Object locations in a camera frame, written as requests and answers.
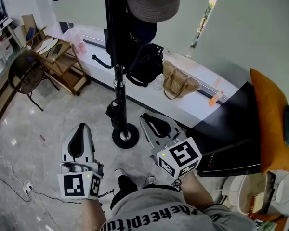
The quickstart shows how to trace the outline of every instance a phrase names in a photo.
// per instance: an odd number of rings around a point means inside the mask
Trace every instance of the cable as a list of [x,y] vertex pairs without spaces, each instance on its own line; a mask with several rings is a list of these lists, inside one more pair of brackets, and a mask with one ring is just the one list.
[[103,198],[103,197],[105,197],[106,195],[111,194],[111,193],[113,193],[113,195],[115,196],[115,189],[112,189],[111,191],[105,192],[104,194],[99,195],[98,197],[99,197],[99,198]]
[[0,178],[0,180],[1,180],[3,183],[5,183],[6,185],[8,185],[9,188],[11,188],[11,189],[17,194],[17,196],[20,197],[23,201],[25,201],[26,203],[29,203],[29,202],[31,201],[31,198],[30,198],[30,196],[29,196],[28,193],[26,193],[26,194],[28,195],[29,200],[26,200],[26,199],[24,199],[22,196],[20,196],[8,183],[6,183],[6,182],[5,182],[4,180],[2,180],[1,178]]
[[53,217],[49,214],[48,210],[46,209],[46,207],[45,207],[45,205],[44,205],[44,203],[43,203],[43,201],[42,201],[42,199],[40,198],[39,195],[38,195],[38,197],[39,197],[39,200],[40,200],[41,204],[43,205],[43,207],[44,207],[47,215],[49,216],[49,218],[53,221],[53,223],[56,225],[56,227],[57,227],[60,231],[62,231],[61,228],[59,228],[59,226],[57,225],[57,223],[54,221]]
[[41,192],[39,193],[39,192],[34,191],[31,186],[30,186],[30,189],[31,189],[32,192],[34,192],[34,193],[36,193],[36,194],[38,194],[38,195],[40,194],[40,195],[43,195],[43,196],[45,196],[45,197],[47,197],[47,198],[50,198],[50,199],[53,199],[53,200],[59,200],[60,202],[62,202],[62,203],[64,203],[64,204],[76,204],[76,205],[81,204],[81,203],[76,203],[76,202],[65,202],[65,201],[62,201],[62,200],[59,199],[59,198],[53,198],[53,197],[47,196],[47,195],[45,195],[45,194],[43,194],[43,193],[41,193]]
[[[0,156],[0,158],[3,158],[3,165],[4,165],[5,167],[10,167],[10,168],[11,168],[11,174],[12,174],[12,176],[13,176],[16,180],[19,181],[19,183],[22,185],[23,189],[26,189],[25,186],[24,186],[24,184],[21,182],[21,180],[20,180],[19,178],[17,178],[17,177],[13,174],[12,166],[11,166],[11,165],[6,165],[6,163],[5,163],[5,157],[4,157],[4,156]],[[16,194],[19,195],[19,193],[21,193],[21,192],[22,192],[22,193],[26,193],[26,192],[24,192],[24,191],[18,191]]]
[[[36,193],[36,194],[41,194],[41,195],[43,195],[43,196],[45,196],[45,197],[47,197],[47,198],[53,199],[53,200],[59,200],[60,202],[62,202],[62,203],[64,203],[64,204],[76,204],[76,205],[82,204],[82,203],[76,203],[76,202],[65,202],[65,201],[62,201],[62,200],[59,199],[59,198],[53,198],[53,197],[47,196],[47,195],[45,195],[45,194],[43,194],[43,193],[41,193],[41,192],[39,193],[39,192],[37,192],[37,191],[34,191],[31,186],[30,186],[30,189],[31,189],[32,192],[34,192],[34,193]],[[111,193],[113,193],[113,195],[115,195],[115,190],[113,189],[113,190],[111,190],[111,191],[108,191],[108,192],[106,192],[106,193],[104,193],[104,194],[102,194],[102,195],[99,195],[98,197],[99,197],[99,198],[102,198],[102,197],[105,197],[106,195],[111,194]]]

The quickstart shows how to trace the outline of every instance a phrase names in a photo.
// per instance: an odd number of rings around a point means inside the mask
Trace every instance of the woven handbag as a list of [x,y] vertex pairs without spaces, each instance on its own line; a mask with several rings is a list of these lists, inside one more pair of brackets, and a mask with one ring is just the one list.
[[182,98],[191,92],[200,90],[200,84],[197,80],[183,73],[167,60],[163,63],[163,73],[165,76],[164,94],[168,99]]

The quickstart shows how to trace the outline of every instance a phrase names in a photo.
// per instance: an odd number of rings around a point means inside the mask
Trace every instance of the black metal pole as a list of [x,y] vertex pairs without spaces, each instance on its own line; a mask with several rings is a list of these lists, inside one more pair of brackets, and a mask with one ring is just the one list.
[[105,0],[105,3],[111,65],[106,65],[96,55],[93,55],[92,59],[99,62],[105,68],[114,68],[115,70],[114,86],[116,99],[108,106],[106,114],[110,117],[112,126],[114,127],[112,132],[114,143],[122,149],[128,149],[137,144],[139,132],[133,124],[127,123],[126,115],[125,80],[123,78],[123,64],[121,62],[122,58],[129,57],[126,55],[126,52],[122,51],[124,42],[128,37],[126,25],[124,25],[126,0]]
[[119,62],[119,48],[122,47],[122,18],[125,13],[125,0],[105,0],[106,1],[106,16],[107,16],[107,30],[109,39],[109,50],[111,65],[115,70],[115,93],[117,105],[121,111],[120,130],[123,136],[127,137],[127,117],[126,117],[126,94],[125,81],[123,78],[123,66]]

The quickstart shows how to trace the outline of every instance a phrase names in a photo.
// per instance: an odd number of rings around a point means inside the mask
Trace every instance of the orange cushion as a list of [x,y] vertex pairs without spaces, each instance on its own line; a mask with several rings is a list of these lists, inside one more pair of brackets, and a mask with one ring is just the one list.
[[289,171],[289,147],[284,140],[285,94],[269,78],[250,69],[255,88],[261,133],[261,171]]

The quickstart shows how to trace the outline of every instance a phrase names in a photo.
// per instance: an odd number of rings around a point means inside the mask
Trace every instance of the gray baseball cap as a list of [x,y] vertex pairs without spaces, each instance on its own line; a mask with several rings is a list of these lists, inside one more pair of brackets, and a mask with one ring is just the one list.
[[130,11],[146,22],[167,21],[179,10],[180,0],[127,0]]

